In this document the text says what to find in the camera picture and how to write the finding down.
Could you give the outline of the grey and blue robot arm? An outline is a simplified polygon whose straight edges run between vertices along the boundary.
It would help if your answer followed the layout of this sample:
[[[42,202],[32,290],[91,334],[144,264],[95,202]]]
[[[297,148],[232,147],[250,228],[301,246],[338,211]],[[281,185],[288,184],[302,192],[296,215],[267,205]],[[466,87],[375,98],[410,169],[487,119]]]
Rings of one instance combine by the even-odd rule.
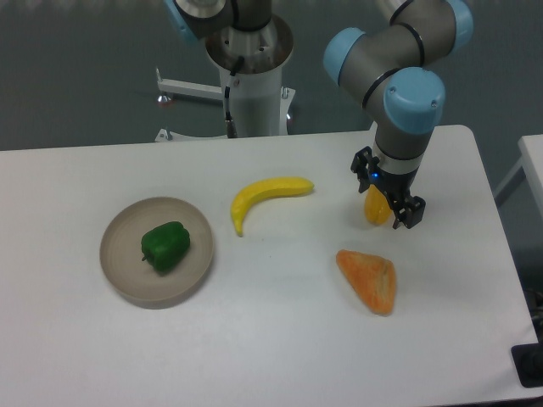
[[[280,110],[283,66],[294,38],[268,1],[169,1],[176,33],[203,41],[220,73],[219,98],[227,135],[275,136],[285,126]],[[411,194],[445,104],[442,80],[428,65],[465,46],[473,16],[462,1],[383,1],[389,24],[378,34],[357,28],[336,34],[323,65],[375,122],[372,146],[353,158],[361,191],[377,188],[397,226],[423,218],[424,200]]]

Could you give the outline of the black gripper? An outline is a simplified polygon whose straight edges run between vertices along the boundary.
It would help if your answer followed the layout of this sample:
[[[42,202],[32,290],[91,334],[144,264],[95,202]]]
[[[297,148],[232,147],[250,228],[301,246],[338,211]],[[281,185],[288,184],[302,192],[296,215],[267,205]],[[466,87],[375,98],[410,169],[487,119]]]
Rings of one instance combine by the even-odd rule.
[[[374,156],[369,146],[358,151],[351,163],[350,170],[356,174],[358,193],[364,193],[374,185],[384,196],[388,206],[392,206],[395,220],[393,228],[401,225],[407,229],[418,225],[423,219],[426,201],[411,195],[413,183],[418,169],[404,174],[394,174],[378,167],[379,158]]]

